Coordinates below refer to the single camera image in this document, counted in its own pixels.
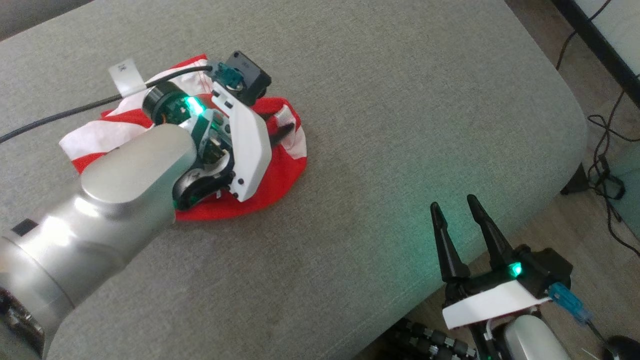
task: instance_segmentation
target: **sofa leg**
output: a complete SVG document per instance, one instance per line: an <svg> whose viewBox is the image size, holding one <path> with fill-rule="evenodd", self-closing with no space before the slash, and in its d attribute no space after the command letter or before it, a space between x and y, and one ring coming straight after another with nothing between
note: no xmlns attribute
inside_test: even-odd
<svg viewBox="0 0 640 360"><path fill-rule="evenodd" d="M587 179L587 175L584 173L582 163L580 163L580 166L575 171L571 180L569 180L564 188L560 190L560 194L568 195L570 193L579 193L586 190L589 190L589 180Z"/></svg>

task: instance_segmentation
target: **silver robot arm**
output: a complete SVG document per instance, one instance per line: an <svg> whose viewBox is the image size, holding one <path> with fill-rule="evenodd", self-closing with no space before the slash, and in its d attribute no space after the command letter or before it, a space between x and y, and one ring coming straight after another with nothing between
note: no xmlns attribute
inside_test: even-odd
<svg viewBox="0 0 640 360"><path fill-rule="evenodd" d="M64 318L175 221L172 189L196 161L166 124L94 161L73 195L0 236L0 359L44 359Z"/></svg>

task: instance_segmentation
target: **red and white striped cloth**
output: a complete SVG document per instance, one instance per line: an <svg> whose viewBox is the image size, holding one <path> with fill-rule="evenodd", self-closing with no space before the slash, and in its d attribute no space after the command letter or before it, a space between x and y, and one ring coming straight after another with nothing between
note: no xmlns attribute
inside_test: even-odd
<svg viewBox="0 0 640 360"><path fill-rule="evenodd" d="M177 64L151 80L202 65L207 65L204 54ZM212 106L213 83L202 72L185 74L171 81L188 95L198 96L205 105ZM79 173L97 158L152 127L153 123L141 110L144 97L145 92L126 97L118 108L102 113L100 120L91 121L60 140L60 146ZM255 195L244 202L239 202L228 192L223 192L219 199L215 195L210 196L189 211L176 211L177 220L217 220L252 213L280 200L302 174L307 166L307 141L300 117L291 104L280 97L263 97L252 109L259 115L270 115L267 121L269 133L283 125L296 124L295 131L273 148L271 163Z"/></svg>

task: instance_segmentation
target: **white stripe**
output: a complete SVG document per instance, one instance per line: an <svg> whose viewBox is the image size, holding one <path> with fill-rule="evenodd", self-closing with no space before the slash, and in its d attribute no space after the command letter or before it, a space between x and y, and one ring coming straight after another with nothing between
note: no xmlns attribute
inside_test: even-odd
<svg viewBox="0 0 640 360"><path fill-rule="evenodd" d="M174 69L162 71L158 75L149 79L149 81L159 79L178 70L186 69L189 67L204 66L208 63L209 62L206 59L200 59L183 67L176 67ZM190 72L189 74L184 74L178 76L177 78L173 78L170 81L178 85L178 87L182 89L182 91L186 92L187 95L190 96L206 94L208 92L211 92L211 90L213 89L213 81L211 81L211 78L209 78L208 76L203 75L202 71ZM148 91L139 92L137 94L133 94L124 98L122 101L120 101L120 105L118 105L118 107L110 112L107 116L118 115L127 111L142 108L142 101L145 99L145 96L147 96L147 92Z"/></svg>
<svg viewBox="0 0 640 360"><path fill-rule="evenodd" d="M73 130L59 144L73 161L89 154L109 152L146 130L130 122L96 120Z"/></svg>
<svg viewBox="0 0 640 360"><path fill-rule="evenodd" d="M286 105L282 106L282 109L274 114L274 116L278 122L278 127L296 123L296 117L293 116L291 109ZM302 130L302 126L300 126L298 130L292 131L285 136L280 143L293 160L307 157L307 137Z"/></svg>

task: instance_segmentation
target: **blue cable connector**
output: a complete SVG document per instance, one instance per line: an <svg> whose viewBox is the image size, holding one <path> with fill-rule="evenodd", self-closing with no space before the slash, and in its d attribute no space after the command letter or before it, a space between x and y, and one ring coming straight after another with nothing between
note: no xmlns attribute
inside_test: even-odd
<svg viewBox="0 0 640 360"><path fill-rule="evenodd" d="M549 297L573 315L575 321L581 325L587 324L587 322L590 322L593 318L593 313L585 309L582 301L561 282L557 282L549 287Z"/></svg>

